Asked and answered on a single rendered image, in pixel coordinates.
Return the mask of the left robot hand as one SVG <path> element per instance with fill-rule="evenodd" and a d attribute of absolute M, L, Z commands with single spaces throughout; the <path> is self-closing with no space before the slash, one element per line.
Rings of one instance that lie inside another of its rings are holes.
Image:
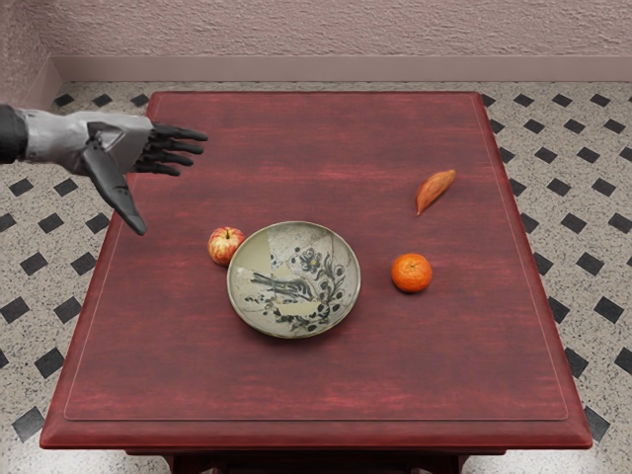
<path fill-rule="evenodd" d="M 200 155 L 207 135 L 159 123 L 147 117 L 103 112 L 67 116 L 20 110 L 28 133 L 22 157 L 31 164 L 56 164 L 90 178 L 101 198 L 138 235 L 147 231 L 126 175 L 179 176 L 176 165 L 189 167 Z"/>

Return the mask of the orange mandarin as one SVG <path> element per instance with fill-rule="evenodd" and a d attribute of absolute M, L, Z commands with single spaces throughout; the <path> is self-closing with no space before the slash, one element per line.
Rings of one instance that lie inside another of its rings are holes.
<path fill-rule="evenodd" d="M 391 266 L 391 280 L 406 293 L 425 290 L 433 279 L 433 268 L 421 254 L 407 253 L 395 259 Z"/>

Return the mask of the patterned ceramic plate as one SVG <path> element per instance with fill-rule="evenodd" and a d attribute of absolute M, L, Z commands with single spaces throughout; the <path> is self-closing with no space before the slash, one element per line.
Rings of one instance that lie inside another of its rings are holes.
<path fill-rule="evenodd" d="M 280 339 L 320 335 L 342 322 L 360 292 L 351 246 L 319 224 L 287 221 L 262 228 L 233 255 L 227 292 L 239 317 Z"/>

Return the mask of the red yellow apple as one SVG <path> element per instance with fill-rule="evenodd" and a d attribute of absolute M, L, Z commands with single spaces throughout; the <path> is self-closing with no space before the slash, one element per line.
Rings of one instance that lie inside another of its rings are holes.
<path fill-rule="evenodd" d="M 216 228 L 207 242 L 207 252 L 221 267 L 228 267 L 237 249 L 246 240 L 244 233 L 231 226 Z"/>

